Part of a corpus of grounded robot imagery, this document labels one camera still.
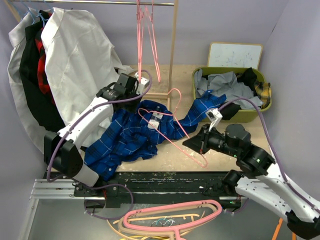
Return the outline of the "metal hanging rod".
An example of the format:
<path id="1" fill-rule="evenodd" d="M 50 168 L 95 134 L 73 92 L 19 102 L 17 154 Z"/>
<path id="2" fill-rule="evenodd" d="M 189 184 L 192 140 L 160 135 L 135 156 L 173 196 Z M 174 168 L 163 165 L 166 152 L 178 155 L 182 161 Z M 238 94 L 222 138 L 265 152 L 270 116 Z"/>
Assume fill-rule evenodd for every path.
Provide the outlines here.
<path id="1" fill-rule="evenodd" d="M 44 4 L 98 4 L 98 5 L 128 5 L 128 6 L 160 6 L 160 7 L 174 7 L 179 3 L 178 0 L 174 2 L 155 2 L 151 1 L 110 1 L 110 0 L 9 0 L 11 3 L 44 3 Z"/>

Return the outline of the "orange hanger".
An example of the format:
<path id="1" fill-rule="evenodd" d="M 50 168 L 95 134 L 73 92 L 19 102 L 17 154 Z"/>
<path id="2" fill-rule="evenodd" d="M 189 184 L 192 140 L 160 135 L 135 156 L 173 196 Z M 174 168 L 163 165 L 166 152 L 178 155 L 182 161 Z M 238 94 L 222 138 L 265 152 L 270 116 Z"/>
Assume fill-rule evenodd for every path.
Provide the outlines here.
<path id="1" fill-rule="evenodd" d="M 276 226 L 276 228 L 275 228 L 275 230 L 273 232 L 272 238 L 271 238 L 272 240 L 277 240 L 277 237 L 278 237 L 279 232 L 281 230 L 282 224 L 283 224 L 283 219 L 279 218 L 278 224 L 277 224 L 277 226 Z M 291 239 L 292 240 L 297 240 L 298 239 L 297 235 L 295 233 L 292 233 Z"/>

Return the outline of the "aluminium frame rail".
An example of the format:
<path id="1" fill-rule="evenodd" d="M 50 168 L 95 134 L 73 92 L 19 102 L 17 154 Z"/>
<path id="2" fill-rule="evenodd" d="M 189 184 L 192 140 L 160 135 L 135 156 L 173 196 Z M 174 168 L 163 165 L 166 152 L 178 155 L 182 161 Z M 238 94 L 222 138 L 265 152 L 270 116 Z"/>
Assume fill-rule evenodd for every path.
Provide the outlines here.
<path id="1" fill-rule="evenodd" d="M 105 220 L 85 214 L 84 199 L 75 197 L 71 180 L 34 181 L 20 240 L 119 240 Z M 279 218 L 249 201 L 236 215 L 222 213 L 187 234 L 188 240 L 270 240 Z M 291 240 L 283 223 L 278 240 Z"/>

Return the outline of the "white hanging shirt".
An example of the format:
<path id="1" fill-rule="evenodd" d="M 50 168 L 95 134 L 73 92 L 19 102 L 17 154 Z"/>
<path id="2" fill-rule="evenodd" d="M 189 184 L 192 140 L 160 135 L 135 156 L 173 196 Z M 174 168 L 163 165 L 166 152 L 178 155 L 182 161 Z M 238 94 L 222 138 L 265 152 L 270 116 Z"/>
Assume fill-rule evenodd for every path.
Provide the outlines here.
<path id="1" fill-rule="evenodd" d="M 28 13 L 8 34 L 13 50 L 7 73 L 16 111 L 36 146 L 31 134 L 32 118 L 18 73 L 20 49 L 25 38 L 23 30 L 32 22 Z M 45 73 L 66 125 L 85 110 L 101 88 L 115 82 L 121 73 L 133 71 L 121 63 L 99 22 L 86 10 L 54 8 L 41 40 L 46 54 Z"/>

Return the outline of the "blue plaid shirt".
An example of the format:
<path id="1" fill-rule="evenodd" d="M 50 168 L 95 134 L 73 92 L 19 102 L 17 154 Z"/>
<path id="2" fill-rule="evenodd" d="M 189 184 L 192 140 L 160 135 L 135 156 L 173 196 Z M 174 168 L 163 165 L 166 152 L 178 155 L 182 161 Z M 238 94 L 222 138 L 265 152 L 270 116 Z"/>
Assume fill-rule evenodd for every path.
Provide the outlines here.
<path id="1" fill-rule="evenodd" d="M 141 101 L 135 113 L 119 109 L 102 136 L 86 149 L 84 163 L 108 181 L 122 162 L 150 159 L 157 155 L 157 145 L 194 132 L 206 112 L 226 100 L 226 95 L 215 96 L 207 90 L 181 120 L 174 120 L 165 105 L 152 100 Z"/>

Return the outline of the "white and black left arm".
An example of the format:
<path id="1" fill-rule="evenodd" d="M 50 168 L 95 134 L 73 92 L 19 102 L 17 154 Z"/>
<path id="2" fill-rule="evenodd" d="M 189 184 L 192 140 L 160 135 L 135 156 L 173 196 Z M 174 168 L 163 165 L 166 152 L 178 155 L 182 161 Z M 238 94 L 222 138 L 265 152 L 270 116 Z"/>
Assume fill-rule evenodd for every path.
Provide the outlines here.
<path id="1" fill-rule="evenodd" d="M 101 88 L 88 107 L 70 124 L 58 132 L 48 131 L 44 136 L 44 162 L 49 169 L 85 184 L 91 196 L 103 191 L 99 175 L 90 169 L 80 155 L 80 148 L 87 137 L 117 109 L 133 111 L 139 104 L 145 88 L 150 85 L 146 78 L 120 74 L 116 82 Z"/>

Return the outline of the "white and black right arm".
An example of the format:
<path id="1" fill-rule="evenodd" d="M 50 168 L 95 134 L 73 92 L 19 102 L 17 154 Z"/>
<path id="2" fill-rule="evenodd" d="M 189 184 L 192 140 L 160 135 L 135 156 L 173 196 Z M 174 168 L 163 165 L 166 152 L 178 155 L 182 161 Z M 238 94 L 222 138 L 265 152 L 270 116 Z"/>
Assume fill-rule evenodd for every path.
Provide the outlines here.
<path id="1" fill-rule="evenodd" d="M 225 133 L 205 124 L 182 144 L 200 154 L 214 150 L 236 159 L 240 171 L 230 170 L 221 181 L 226 195 L 239 194 L 264 206 L 300 238 L 320 235 L 320 202 L 290 181 L 276 160 L 251 142 L 251 134 L 241 124 L 228 125 Z"/>

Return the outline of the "blue hanger hooks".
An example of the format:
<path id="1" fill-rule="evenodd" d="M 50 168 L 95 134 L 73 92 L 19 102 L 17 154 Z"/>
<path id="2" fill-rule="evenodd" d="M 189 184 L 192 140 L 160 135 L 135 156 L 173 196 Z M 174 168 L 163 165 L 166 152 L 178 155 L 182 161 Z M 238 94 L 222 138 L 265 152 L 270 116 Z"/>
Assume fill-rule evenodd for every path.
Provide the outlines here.
<path id="1" fill-rule="evenodd" d="M 25 3 L 25 2 L 28 2 L 31 4 L 32 3 L 31 0 L 19 0 L 19 2 L 27 9 L 27 13 L 31 15 L 32 24 L 35 24 L 40 21 L 42 22 L 43 27 L 46 25 L 49 19 L 45 18 L 43 14 L 40 13 L 40 10 L 35 9 L 34 11 L 31 11 L 31 8 Z M 51 14 L 54 12 L 54 8 L 46 0 L 43 0 L 42 2 L 45 3 L 47 7 L 49 7 L 49 9 L 46 10 L 45 12 L 48 13 L 50 17 Z"/>

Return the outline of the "green laundry basket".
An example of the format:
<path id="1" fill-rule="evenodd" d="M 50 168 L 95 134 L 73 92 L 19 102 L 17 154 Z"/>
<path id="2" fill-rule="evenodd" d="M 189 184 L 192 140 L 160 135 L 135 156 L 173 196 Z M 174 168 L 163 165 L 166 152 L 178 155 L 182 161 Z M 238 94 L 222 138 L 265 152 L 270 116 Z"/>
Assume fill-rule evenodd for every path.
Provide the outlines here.
<path id="1" fill-rule="evenodd" d="M 191 74 L 191 79 L 192 79 L 192 94 L 193 94 L 193 99 L 197 99 L 197 94 L 196 94 L 196 85 L 195 85 L 195 74 L 198 72 L 200 69 L 202 69 L 201 73 L 202 75 L 209 75 L 209 74 L 224 74 L 227 72 L 234 72 L 236 74 L 242 74 L 245 72 L 247 69 L 246 67 L 208 67 L 208 66 L 201 66 L 196 68 L 193 73 Z M 239 109 L 238 112 L 231 117 L 230 119 L 227 120 L 222 120 L 224 123 L 250 123 L 252 122 L 256 117 L 258 116 L 258 113 L 256 112 L 255 109 Z"/>

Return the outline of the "black and yellow garment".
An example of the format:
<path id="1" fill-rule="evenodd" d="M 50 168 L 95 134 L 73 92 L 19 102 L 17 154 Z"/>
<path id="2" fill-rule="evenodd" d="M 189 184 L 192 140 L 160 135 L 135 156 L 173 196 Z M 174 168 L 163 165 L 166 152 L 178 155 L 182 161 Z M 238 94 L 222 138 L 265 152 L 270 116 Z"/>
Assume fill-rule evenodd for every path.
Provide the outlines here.
<path id="1" fill-rule="evenodd" d="M 236 73 L 237 81 L 239 83 L 244 83 L 248 86 L 254 93 L 254 96 L 258 96 L 263 102 L 260 106 L 261 112 L 266 111 L 271 107 L 272 104 L 272 88 L 269 82 L 266 82 L 264 76 L 261 72 L 256 69 L 247 68 L 243 73 Z M 244 104 L 248 104 L 249 108 L 241 108 L 240 103 L 233 102 L 221 110 L 222 119 L 228 120 L 232 118 L 239 110 L 249 110 L 254 109 L 253 106 L 244 101 Z"/>

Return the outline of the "small whiteboard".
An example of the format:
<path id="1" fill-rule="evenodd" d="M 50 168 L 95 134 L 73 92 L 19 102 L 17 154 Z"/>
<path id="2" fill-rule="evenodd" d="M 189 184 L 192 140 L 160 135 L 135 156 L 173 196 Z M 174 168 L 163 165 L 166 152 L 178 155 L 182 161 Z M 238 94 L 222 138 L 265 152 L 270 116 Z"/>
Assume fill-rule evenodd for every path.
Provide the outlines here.
<path id="1" fill-rule="evenodd" d="M 212 42 L 207 66 L 258 69 L 263 48 L 259 43 Z"/>

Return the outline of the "pink hangers on rack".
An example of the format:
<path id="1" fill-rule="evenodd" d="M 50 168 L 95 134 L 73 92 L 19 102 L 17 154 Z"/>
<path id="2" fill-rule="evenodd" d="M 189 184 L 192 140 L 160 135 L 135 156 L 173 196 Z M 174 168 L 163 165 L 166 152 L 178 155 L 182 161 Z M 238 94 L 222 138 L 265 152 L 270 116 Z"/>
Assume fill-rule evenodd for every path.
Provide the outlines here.
<path id="1" fill-rule="evenodd" d="M 138 67 L 139 82 L 141 81 L 141 77 L 142 77 L 145 20 L 149 21 L 149 23 L 147 23 L 147 30 L 148 30 L 149 39 L 150 39 L 150 46 L 151 46 L 151 51 L 153 55 L 156 77 L 159 83 L 162 80 L 160 65 L 159 65 L 155 26 L 154 26 L 154 6 L 155 6 L 155 1 L 152 0 L 151 11 L 149 11 L 146 5 L 144 6 L 144 8 L 141 7 L 140 0 L 136 1 L 137 67 Z"/>

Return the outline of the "red plaid hanging shirt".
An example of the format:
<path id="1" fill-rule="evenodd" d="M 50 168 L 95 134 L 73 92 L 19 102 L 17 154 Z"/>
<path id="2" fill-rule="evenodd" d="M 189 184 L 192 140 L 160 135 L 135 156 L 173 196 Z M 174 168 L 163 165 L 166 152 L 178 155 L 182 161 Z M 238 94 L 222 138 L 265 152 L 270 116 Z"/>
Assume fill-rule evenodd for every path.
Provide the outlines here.
<path id="1" fill-rule="evenodd" d="M 39 53 L 39 60 L 38 60 L 38 66 L 37 66 L 37 81 L 38 81 L 38 87 L 42 94 L 55 106 L 55 100 L 53 98 L 50 85 L 48 83 L 47 75 L 45 72 L 45 63 L 46 63 L 46 52 L 45 48 L 41 39 L 42 32 L 44 30 L 44 27 L 52 15 L 49 12 L 40 10 L 40 30 L 36 33 L 34 37 L 35 45 Z"/>

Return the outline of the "black hanging garment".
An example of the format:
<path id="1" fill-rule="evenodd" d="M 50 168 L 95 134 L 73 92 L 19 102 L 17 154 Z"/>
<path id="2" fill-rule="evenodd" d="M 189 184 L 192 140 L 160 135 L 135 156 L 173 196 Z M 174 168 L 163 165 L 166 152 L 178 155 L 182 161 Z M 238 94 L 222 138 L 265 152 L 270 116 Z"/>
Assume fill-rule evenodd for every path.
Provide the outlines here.
<path id="1" fill-rule="evenodd" d="M 32 119 L 31 136 L 35 145 L 44 152 L 44 137 L 47 132 L 58 132 L 66 126 L 56 107 L 40 91 L 38 86 L 37 69 L 39 52 L 35 44 L 36 33 L 40 23 L 28 25 L 22 31 L 24 41 L 20 49 L 18 73 L 25 96 L 26 109 Z"/>

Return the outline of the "yellow hanger in foreground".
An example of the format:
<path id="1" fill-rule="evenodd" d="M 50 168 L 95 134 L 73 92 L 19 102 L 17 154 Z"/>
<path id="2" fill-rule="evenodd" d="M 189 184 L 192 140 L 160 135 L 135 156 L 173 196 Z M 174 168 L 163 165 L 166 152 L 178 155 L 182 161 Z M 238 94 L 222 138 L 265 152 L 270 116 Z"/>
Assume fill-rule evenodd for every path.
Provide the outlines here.
<path id="1" fill-rule="evenodd" d="M 148 236 L 148 235 L 131 235 L 124 236 L 122 240 L 169 240 L 167 236 Z"/>

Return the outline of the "wooden garment rack frame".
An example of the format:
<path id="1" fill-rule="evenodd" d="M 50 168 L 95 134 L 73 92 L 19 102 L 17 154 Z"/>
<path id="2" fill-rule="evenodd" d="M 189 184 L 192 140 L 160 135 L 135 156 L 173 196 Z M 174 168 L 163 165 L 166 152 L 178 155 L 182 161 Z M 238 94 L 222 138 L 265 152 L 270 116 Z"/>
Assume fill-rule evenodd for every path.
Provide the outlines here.
<path id="1" fill-rule="evenodd" d="M 9 0 L 4 1 L 9 11 L 12 13 L 14 18 L 19 22 L 21 17 L 19 11 L 15 9 L 13 2 Z M 170 46 L 170 63 L 169 63 L 169 72 L 168 72 L 168 89 L 172 86 L 172 74 L 173 74 L 173 63 L 174 63 L 174 52 L 175 52 L 175 41 L 176 41 L 176 32 L 177 32 L 177 18 L 178 18 L 178 6 L 177 3 L 173 6 L 173 18 L 172 18 L 172 31 L 171 31 L 171 46 Z M 154 100 L 166 100 L 167 107 L 170 108 L 171 96 L 169 93 L 160 93 L 160 92 L 151 92 L 147 93 L 146 97 Z"/>

